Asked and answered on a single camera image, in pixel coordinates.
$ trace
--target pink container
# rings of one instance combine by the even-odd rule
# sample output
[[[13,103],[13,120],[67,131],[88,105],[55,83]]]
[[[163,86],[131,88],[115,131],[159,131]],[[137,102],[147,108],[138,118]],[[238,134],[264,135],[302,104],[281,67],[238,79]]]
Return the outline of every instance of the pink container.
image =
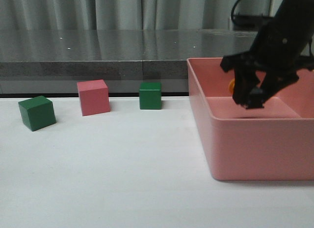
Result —
[[[189,95],[212,176],[218,180],[314,179],[314,73],[246,110],[228,90],[221,58],[190,58]]]

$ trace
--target table surface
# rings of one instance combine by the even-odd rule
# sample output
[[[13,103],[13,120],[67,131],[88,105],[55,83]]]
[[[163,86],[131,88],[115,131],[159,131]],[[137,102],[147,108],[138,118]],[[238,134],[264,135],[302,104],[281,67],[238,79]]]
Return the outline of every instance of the table surface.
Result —
[[[50,98],[57,123],[30,131],[0,99],[1,228],[312,228],[313,181],[217,181],[188,97],[110,98],[81,116]]]

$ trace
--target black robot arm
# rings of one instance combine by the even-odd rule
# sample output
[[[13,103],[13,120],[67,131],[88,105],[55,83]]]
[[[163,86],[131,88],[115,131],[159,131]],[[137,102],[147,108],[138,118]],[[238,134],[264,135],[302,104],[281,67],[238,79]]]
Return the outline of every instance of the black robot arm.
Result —
[[[313,34],[314,0],[283,0],[249,51],[222,59],[222,69],[235,72],[235,103],[247,109],[263,108],[270,97],[298,81],[298,70],[313,70],[312,52],[300,55],[307,44],[311,47]],[[261,84],[256,71],[266,73]]]

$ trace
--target block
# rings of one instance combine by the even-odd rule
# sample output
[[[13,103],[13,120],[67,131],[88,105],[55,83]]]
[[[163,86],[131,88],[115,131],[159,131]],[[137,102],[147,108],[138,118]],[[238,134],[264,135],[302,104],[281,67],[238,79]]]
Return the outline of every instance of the block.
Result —
[[[83,116],[110,111],[108,87],[103,80],[78,82],[77,85]]]
[[[143,82],[139,89],[140,109],[161,109],[161,83]]]
[[[56,123],[52,101],[44,96],[19,102],[22,121],[31,131]]]

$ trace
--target gray curtain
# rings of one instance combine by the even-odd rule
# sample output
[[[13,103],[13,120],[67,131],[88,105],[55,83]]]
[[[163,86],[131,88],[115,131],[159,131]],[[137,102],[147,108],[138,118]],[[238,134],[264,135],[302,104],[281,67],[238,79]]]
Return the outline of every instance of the gray curtain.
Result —
[[[227,29],[236,0],[0,0],[0,29]],[[243,0],[241,14],[268,14]]]

